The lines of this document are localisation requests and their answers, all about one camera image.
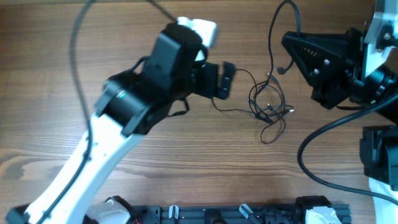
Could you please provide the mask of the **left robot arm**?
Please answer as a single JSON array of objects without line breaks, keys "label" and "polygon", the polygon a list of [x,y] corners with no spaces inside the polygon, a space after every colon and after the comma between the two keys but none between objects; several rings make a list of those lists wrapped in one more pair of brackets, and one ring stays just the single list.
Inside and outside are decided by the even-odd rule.
[{"label": "left robot arm", "polygon": [[153,126],[168,118],[172,104],[192,93],[227,99],[236,67],[207,62],[216,42],[214,22],[179,17],[167,24],[152,53],[137,66],[109,77],[95,104],[87,133],[46,191],[28,205],[10,209],[8,223],[137,223],[125,200],[92,199],[119,161]]}]

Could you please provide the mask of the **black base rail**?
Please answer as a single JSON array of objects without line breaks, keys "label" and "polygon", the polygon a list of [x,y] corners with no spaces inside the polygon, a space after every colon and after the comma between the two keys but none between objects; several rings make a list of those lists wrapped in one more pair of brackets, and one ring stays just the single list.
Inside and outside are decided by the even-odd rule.
[{"label": "black base rail", "polygon": [[294,203],[184,207],[131,205],[120,196],[89,208],[83,223],[342,223],[352,222],[348,204],[333,204],[325,196],[297,197]]}]

